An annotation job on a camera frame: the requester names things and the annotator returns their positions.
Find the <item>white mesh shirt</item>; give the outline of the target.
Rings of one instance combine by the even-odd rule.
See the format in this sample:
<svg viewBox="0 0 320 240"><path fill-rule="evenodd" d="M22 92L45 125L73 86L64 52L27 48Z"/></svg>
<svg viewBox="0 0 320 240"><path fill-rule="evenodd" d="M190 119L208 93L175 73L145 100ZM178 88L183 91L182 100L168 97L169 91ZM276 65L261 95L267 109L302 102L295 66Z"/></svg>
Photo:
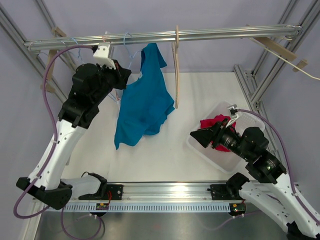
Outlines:
<svg viewBox="0 0 320 240"><path fill-rule="evenodd" d="M114 54L114 49L115 49L115 48L112 46L112 47L111 47L111 50L109 51L109 53L110 53L111 56L113 56L113 54ZM119 90L119 89L115 89L114 91L115 91L114 97L115 97L115 99L116 99L116 102L117 102L118 104L120 104L121 99L122 99L123 91L122 91L122 90Z"/></svg>

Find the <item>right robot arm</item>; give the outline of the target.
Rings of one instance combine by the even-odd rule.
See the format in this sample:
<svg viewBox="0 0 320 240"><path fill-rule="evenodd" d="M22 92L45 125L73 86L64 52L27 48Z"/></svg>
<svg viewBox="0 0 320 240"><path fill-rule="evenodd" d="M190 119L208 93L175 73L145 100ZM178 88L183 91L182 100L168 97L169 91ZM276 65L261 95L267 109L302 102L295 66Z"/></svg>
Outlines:
<svg viewBox="0 0 320 240"><path fill-rule="evenodd" d="M254 204L286 232L289 240L320 238L319 214L297 192L284 165L267 151L269 141L259 127L248 127L239 134L224 119L211 127L192 131L190 136L204 148L221 145L245 160L248 173L274 195L268 196L237 172L226 182L230 198Z"/></svg>

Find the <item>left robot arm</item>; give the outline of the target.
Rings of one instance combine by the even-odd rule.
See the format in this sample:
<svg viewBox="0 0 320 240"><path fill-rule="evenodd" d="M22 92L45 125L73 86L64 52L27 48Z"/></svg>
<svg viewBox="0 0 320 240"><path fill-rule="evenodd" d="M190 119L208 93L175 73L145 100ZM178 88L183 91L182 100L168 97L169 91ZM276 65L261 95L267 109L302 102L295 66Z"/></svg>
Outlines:
<svg viewBox="0 0 320 240"><path fill-rule="evenodd" d="M114 69L92 63L76 69L51 142L31 174L17 180L18 188L55 210L72 198L101 200L107 195L108 181L97 173L74 179L61 176L76 144L99 113L99 104L112 90L127 86L131 70L121 67L117 60L114 64Z"/></svg>

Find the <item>blue t shirt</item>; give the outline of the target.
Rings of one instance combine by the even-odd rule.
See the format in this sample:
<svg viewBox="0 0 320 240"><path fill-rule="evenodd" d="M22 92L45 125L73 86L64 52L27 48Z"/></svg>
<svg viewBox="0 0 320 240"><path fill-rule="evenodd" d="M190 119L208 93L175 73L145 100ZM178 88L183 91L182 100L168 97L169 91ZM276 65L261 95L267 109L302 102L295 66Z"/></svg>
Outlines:
<svg viewBox="0 0 320 240"><path fill-rule="evenodd" d="M116 149L121 143L133 147L143 136L158 134L175 109L162 73L166 66L156 43L142 49L140 77L122 93L114 135Z"/></svg>

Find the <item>light blue wire hanger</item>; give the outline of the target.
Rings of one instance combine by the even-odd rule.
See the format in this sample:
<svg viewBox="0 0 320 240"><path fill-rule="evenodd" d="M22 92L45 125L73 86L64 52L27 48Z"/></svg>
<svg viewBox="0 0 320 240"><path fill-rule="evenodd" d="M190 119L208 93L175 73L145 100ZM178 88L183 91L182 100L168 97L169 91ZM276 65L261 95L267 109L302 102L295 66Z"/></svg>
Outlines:
<svg viewBox="0 0 320 240"><path fill-rule="evenodd" d="M131 66L132 66L132 63L133 63L133 60L135 59L135 57L138 55L138 53L141 53L142 50L137 50L135 53L132 53L129 49L129 47L127 46L126 44L126 39L127 39L127 36L132 36L128 31L124 34L123 36L123 39L122 39L122 44L123 46L125 47L126 51L127 51L127 54L128 54L128 57L130 59L130 62L129 62L129 65L128 65L128 69L131 69Z"/></svg>

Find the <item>wooden hanger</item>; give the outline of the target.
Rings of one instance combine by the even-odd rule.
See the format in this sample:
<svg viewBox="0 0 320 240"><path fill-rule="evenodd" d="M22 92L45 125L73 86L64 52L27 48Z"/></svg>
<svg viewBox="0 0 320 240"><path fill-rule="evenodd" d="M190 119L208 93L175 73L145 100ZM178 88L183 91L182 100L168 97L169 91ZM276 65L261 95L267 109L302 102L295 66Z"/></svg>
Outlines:
<svg viewBox="0 0 320 240"><path fill-rule="evenodd" d="M175 74L175 108L179 107L179 95L180 95L180 64L179 64L179 26L175 27L175 39L171 43L171 50L173 55L174 74Z"/></svg>

